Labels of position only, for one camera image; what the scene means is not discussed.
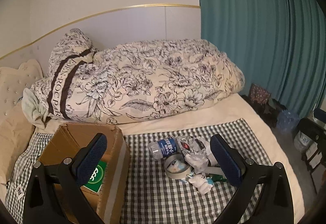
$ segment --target gray floor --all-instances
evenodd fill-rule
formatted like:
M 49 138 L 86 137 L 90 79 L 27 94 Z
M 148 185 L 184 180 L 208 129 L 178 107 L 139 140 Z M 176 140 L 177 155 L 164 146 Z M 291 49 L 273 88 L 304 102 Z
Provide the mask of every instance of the gray floor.
M 281 148 L 287 155 L 293 171 L 298 178 L 304 198 L 304 207 L 307 210 L 312 205 L 312 202 L 316 197 L 316 193 L 305 162 L 301 160 L 301 153 L 294 147 L 293 136 L 291 134 L 283 135 L 279 133 L 276 128 L 272 128 L 272 132 Z

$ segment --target screw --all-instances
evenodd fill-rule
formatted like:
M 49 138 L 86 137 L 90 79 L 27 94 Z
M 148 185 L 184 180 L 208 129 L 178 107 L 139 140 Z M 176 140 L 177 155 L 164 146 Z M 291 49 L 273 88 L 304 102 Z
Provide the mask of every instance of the screw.
M 253 165 L 255 163 L 255 161 L 252 158 L 247 158 L 246 163 L 249 165 Z
M 34 163 L 34 168 L 38 168 L 41 166 L 41 163 L 39 161 L 37 161 L 36 163 Z
M 282 169 L 283 168 L 283 164 L 281 162 L 276 162 L 275 163 L 276 167 L 278 167 L 279 169 Z
M 64 160 L 63 160 L 63 163 L 64 164 L 69 164 L 69 163 L 71 163 L 72 162 L 72 159 L 71 158 L 65 158 Z

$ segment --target tag on blanket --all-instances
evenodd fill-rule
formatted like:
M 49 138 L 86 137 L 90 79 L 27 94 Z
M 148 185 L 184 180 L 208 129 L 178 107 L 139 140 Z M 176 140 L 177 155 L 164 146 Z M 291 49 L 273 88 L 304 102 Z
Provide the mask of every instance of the tag on blanket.
M 22 185 L 18 185 L 18 187 L 15 189 L 16 196 L 18 197 L 18 200 L 21 199 L 25 194 L 22 190 Z

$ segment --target light blue cloth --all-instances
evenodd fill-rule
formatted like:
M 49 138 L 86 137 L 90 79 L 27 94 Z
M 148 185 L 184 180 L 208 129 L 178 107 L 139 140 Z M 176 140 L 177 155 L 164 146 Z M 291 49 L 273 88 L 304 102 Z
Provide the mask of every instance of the light blue cloth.
M 243 93 L 258 84 L 300 117 L 324 98 L 325 17 L 316 0 L 200 0 L 200 6 L 202 38 L 242 70 Z
M 48 116 L 48 110 L 40 104 L 38 98 L 28 88 L 25 88 L 23 92 L 22 111 L 31 124 L 39 128 L 45 128 L 44 122 Z

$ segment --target green label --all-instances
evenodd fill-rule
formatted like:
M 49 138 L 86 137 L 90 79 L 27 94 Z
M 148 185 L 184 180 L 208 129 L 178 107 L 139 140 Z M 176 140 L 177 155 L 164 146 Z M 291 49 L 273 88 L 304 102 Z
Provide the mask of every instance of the green label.
M 98 193 L 101 188 L 103 176 L 105 172 L 106 163 L 100 161 L 96 166 L 91 178 L 89 179 L 88 183 L 84 185 L 86 188 Z

